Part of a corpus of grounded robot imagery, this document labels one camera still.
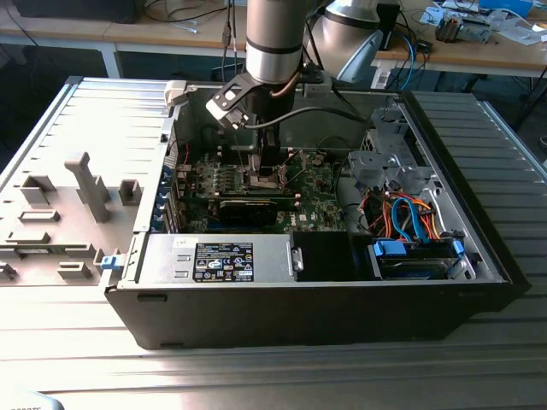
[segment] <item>sticker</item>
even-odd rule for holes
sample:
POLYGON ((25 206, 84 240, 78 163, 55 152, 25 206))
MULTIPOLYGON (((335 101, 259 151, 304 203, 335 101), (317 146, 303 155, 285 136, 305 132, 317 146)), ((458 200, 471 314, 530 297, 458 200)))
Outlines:
POLYGON ((173 248, 195 248, 196 243, 196 237, 176 237, 173 240, 173 248))
POLYGON ((252 282, 254 280, 252 243, 194 243, 193 246, 196 247, 193 272, 195 282, 252 282))

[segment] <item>side panel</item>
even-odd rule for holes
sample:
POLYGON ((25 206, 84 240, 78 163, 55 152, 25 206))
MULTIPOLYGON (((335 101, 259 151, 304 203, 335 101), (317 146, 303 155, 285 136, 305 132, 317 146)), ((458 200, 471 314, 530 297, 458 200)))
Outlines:
POLYGON ((145 349, 427 340, 515 297, 507 284, 110 290, 145 349))

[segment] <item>green circuit board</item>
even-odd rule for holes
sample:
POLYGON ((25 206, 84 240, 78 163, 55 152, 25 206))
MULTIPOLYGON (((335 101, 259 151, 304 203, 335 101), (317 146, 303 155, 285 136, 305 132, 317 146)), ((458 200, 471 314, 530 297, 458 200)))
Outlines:
POLYGON ((323 159, 315 152, 306 153, 302 161, 296 159, 285 166, 286 181, 290 181, 287 186, 276 190, 251 190, 246 177, 247 167, 221 164, 210 160, 209 155, 204 156, 192 165, 191 182, 186 183, 188 189, 181 196, 187 220, 184 231, 345 231, 343 215, 334 195, 332 163, 321 161, 323 159), (275 224, 260 228, 223 225, 214 209, 219 201, 230 198, 275 202, 279 207, 275 224))

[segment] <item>electronic components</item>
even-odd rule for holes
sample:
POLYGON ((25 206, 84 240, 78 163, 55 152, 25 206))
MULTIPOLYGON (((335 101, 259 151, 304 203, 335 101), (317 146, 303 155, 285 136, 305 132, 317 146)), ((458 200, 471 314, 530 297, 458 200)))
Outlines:
POLYGON ((476 20, 472 16, 463 18, 450 11, 444 12, 443 18, 435 28, 435 37, 445 43, 454 43, 456 40, 486 43, 490 35, 490 26, 482 20, 476 20))
POLYGON ((210 153, 192 166, 179 166, 186 167, 179 171, 179 209, 184 206, 188 217, 182 231, 345 231, 326 154, 303 149, 287 154, 276 172, 256 173, 254 179, 252 166, 220 163, 210 153))
POLYGON ((272 201, 222 201, 219 221, 227 226, 271 226, 277 220, 277 210, 272 201))

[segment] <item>wire bundle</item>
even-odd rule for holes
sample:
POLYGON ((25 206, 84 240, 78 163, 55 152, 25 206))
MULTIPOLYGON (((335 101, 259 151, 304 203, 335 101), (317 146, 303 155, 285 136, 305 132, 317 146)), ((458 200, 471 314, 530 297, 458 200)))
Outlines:
MULTIPOLYGON (((404 192, 386 191, 382 195, 383 200, 379 210, 376 210, 377 213, 381 212, 381 215, 368 225, 368 229, 373 235, 413 242, 414 239, 408 233, 409 228, 412 227, 415 238, 422 242, 441 238, 437 230, 435 210, 431 205, 404 192), (403 225, 399 225, 398 217, 404 212, 404 209, 407 209, 406 220, 403 225)), ((373 213, 372 198, 375 196, 372 191, 365 195, 364 200, 357 208, 362 213, 362 217, 367 216, 367 211, 373 213)))

